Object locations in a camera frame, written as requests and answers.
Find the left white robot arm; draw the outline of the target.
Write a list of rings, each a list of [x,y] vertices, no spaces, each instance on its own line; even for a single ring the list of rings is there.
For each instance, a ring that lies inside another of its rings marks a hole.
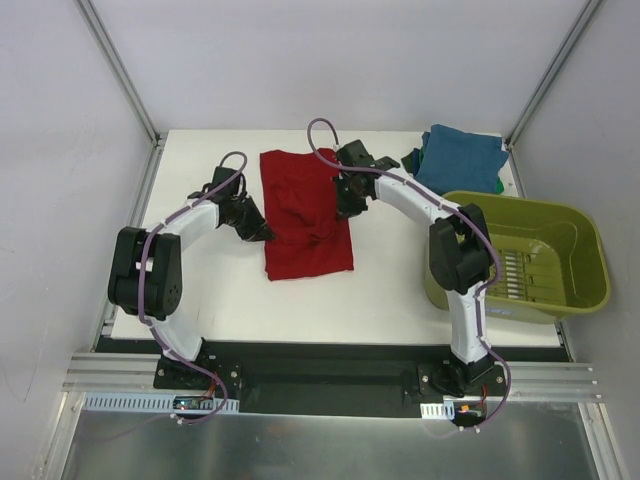
[[[117,235],[108,300],[147,326],[165,357],[180,361],[176,375],[188,388],[204,387],[210,363],[198,356],[203,340],[180,306],[182,254],[226,225],[245,242],[268,242],[275,233],[247,192],[244,174],[218,166],[212,181],[149,228],[126,226]]]

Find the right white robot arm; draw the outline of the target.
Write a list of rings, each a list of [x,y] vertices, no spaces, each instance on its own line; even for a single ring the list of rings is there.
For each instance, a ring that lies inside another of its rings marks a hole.
[[[495,357],[485,335],[486,290],[497,259],[479,206],[461,206],[413,180],[397,161],[374,158],[355,140],[335,151],[338,214],[355,217],[379,200],[427,229],[428,269],[445,291],[452,326],[450,357],[429,375],[431,387],[457,398],[486,381]]]

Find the red t shirt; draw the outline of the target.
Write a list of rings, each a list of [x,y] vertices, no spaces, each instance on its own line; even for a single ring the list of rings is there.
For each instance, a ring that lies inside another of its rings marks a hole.
[[[337,170],[312,153],[260,155],[265,218],[275,239],[265,244],[271,281],[354,269],[349,222],[337,214]]]

